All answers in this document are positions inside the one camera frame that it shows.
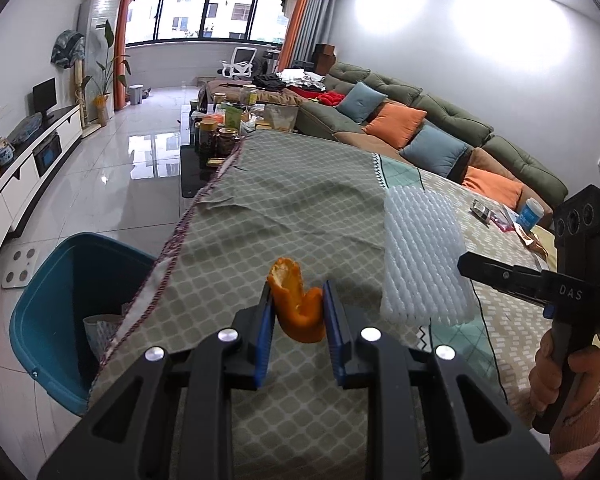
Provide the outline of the pink sleeve right forearm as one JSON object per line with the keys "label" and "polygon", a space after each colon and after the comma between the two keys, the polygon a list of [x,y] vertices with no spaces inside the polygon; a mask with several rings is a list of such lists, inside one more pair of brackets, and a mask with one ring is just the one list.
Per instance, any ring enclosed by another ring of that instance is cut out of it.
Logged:
{"label": "pink sleeve right forearm", "polygon": [[600,448],[600,385],[591,402],[550,433],[550,456],[564,479],[575,479]]}

